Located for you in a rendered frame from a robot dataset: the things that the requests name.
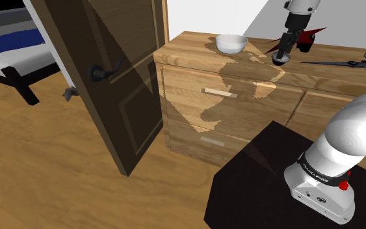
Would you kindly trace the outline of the wooden chest of drawers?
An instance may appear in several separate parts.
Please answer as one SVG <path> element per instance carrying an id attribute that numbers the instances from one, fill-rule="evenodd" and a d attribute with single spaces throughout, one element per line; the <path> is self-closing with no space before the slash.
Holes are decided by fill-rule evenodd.
<path id="1" fill-rule="evenodd" d="M 363 49 L 316 45 L 276 66 L 269 48 L 268 40 L 250 38 L 242 52 L 227 55 L 213 34 L 196 32 L 159 48 L 166 147 L 222 167 L 269 123 L 315 140 L 338 110 L 366 94 L 366 70 L 339 65 Z"/>

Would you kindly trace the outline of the black scissors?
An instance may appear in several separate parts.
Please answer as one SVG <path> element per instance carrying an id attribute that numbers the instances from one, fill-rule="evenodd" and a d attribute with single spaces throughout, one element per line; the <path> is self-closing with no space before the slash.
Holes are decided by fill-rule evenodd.
<path id="1" fill-rule="evenodd" d="M 322 64 L 333 66 L 347 66 L 350 68 L 364 68 L 366 69 L 366 61 L 347 61 L 347 62 L 306 62 L 306 64 Z"/>

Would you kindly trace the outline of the small black round dish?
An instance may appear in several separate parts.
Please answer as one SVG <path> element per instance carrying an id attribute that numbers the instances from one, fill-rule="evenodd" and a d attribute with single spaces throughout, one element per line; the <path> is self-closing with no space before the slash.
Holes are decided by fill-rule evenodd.
<path id="1" fill-rule="evenodd" d="M 274 52 L 272 54 L 272 62 L 276 65 L 276 66 L 281 66 L 281 65 L 284 65 L 286 64 L 287 62 L 290 61 L 290 58 L 291 56 L 287 53 L 284 53 L 283 54 L 283 57 L 282 58 L 277 58 L 278 56 L 278 52 Z"/>

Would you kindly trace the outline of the dark robot stand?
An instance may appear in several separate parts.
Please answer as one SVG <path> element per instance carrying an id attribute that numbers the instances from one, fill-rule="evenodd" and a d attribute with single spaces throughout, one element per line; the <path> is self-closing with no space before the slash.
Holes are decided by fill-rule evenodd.
<path id="1" fill-rule="evenodd" d="M 366 170 L 356 165 L 353 218 L 339 225 L 295 200 L 284 170 L 311 140 L 271 122 L 214 176 L 204 221 L 210 229 L 366 229 Z"/>

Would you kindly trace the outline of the white bowl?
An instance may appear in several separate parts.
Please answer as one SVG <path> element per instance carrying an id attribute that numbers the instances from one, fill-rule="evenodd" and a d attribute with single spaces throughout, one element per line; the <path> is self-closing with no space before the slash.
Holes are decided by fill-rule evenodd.
<path id="1" fill-rule="evenodd" d="M 217 49 L 225 54 L 240 53 L 248 43 L 247 37 L 237 34 L 221 34 L 215 40 Z"/>

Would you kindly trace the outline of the dark brown door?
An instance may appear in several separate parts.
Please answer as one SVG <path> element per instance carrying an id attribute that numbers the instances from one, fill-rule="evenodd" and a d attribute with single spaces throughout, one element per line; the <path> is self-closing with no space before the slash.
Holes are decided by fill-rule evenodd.
<path id="1" fill-rule="evenodd" d="M 162 0 L 30 0 L 121 174 L 132 173 L 163 121 L 153 59 Z"/>

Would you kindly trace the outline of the bed with blue blanket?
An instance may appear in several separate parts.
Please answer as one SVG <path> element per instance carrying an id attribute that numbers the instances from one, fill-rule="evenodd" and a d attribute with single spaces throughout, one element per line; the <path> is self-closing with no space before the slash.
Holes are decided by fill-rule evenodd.
<path id="1" fill-rule="evenodd" d="M 0 83 L 14 87 L 29 105 L 39 99 L 30 85 L 60 71 L 26 8 L 0 11 Z"/>

